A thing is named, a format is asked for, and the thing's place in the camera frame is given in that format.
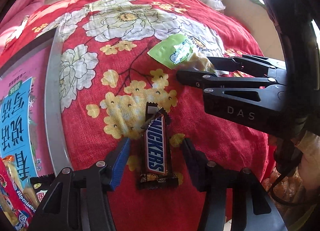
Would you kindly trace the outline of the light green milk candy bag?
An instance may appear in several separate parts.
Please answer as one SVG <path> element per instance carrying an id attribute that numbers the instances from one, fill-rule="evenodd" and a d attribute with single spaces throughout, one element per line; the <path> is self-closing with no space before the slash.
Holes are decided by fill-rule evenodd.
<path id="1" fill-rule="evenodd" d="M 148 55 L 169 69 L 194 69 L 215 72 L 209 58 L 222 58 L 225 53 L 219 36 L 209 41 L 199 36 L 173 34 L 157 43 Z"/>

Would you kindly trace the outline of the black green pea packet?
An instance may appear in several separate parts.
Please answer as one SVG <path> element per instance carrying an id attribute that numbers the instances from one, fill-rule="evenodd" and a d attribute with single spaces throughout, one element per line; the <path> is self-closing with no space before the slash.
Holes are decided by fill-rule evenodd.
<path id="1" fill-rule="evenodd" d="M 35 195 L 39 202 L 42 201 L 46 192 L 49 190 L 50 185 L 55 180 L 54 174 L 48 174 L 38 177 L 31 177 L 30 183 L 35 191 Z"/>

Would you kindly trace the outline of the red cartoon snack packet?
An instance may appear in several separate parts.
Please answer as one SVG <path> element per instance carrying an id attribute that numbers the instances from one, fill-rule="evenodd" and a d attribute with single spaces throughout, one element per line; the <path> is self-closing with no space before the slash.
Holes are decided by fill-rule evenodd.
<path id="1" fill-rule="evenodd" d="M 27 230 L 36 211 L 1 160 L 1 209 L 14 230 Z"/>

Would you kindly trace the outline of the pink duvet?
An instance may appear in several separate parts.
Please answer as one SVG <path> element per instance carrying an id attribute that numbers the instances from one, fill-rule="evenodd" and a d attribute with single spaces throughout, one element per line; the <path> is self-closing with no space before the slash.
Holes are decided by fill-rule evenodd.
<path id="1" fill-rule="evenodd" d="M 13 39 L 19 38 L 30 16 L 45 0 L 16 0 L 1 21 L 1 53 Z"/>

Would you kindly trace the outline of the orange cracker packet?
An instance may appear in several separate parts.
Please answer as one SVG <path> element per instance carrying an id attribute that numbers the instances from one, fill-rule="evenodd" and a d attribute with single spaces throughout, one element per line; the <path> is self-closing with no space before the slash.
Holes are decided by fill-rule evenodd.
<path id="1" fill-rule="evenodd" d="M 33 206 L 34 209 L 37 209 L 37 207 L 39 206 L 39 200 L 36 197 L 32 185 L 30 184 L 29 178 L 25 179 L 25 184 L 23 184 L 23 181 L 21 181 L 16 167 L 15 157 L 13 155 L 8 155 L 4 157 L 2 161 L 10 177 L 13 179 L 17 187 L 22 192 L 24 198 Z"/>

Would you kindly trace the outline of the brown fluffy rug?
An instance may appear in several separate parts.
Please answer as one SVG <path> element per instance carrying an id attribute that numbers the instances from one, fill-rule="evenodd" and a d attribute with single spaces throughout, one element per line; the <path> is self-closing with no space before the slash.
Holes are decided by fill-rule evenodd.
<path id="1" fill-rule="evenodd" d="M 268 190 L 279 176 L 280 173 L 274 168 L 270 176 L 262 181 L 265 190 Z M 303 202 L 305 200 L 305 193 L 306 190 L 299 176 L 298 169 L 294 171 L 292 176 L 284 177 L 284 179 L 274 187 L 274 194 L 278 198 L 293 203 Z"/>

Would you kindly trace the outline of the grey tray with pink book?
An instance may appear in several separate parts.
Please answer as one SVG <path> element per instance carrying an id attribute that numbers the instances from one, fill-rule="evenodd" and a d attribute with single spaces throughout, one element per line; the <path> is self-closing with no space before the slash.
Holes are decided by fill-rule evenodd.
<path id="1" fill-rule="evenodd" d="M 15 157 L 23 184 L 72 170 L 58 91 L 62 43 L 59 30 L 51 29 L 1 69 L 1 160 Z M 2 209 L 1 230 L 14 230 Z"/>

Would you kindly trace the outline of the snickers bar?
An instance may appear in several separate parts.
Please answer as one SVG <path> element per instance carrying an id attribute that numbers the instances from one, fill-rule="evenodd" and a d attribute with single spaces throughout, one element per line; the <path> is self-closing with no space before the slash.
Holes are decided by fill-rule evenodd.
<path id="1" fill-rule="evenodd" d="M 172 170 L 172 157 L 167 136 L 171 118 L 157 103 L 147 102 L 143 130 L 144 166 L 139 189 L 176 188 L 179 179 Z"/>

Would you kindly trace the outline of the red floral bedspread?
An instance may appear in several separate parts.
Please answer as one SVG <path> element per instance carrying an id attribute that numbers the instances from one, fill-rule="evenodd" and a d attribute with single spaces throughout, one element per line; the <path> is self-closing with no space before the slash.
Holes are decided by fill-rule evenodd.
<path id="1" fill-rule="evenodd" d="M 204 194 L 191 184 L 180 145 L 189 137 L 225 168 L 252 169 L 259 180 L 274 167 L 268 136 L 208 115 L 202 91 L 181 85 L 176 72 L 149 51 L 172 34 L 190 37 L 209 56 L 262 52 L 250 33 L 198 0 L 63 0 L 32 12 L 19 37 L 8 40 L 1 64 L 51 29 L 62 33 L 59 100 L 74 170 L 103 159 L 122 137 L 131 154 L 120 187 L 109 197 L 117 230 L 196 230 Z M 171 117 L 168 145 L 176 188 L 140 190 L 141 125 L 155 102 Z"/>

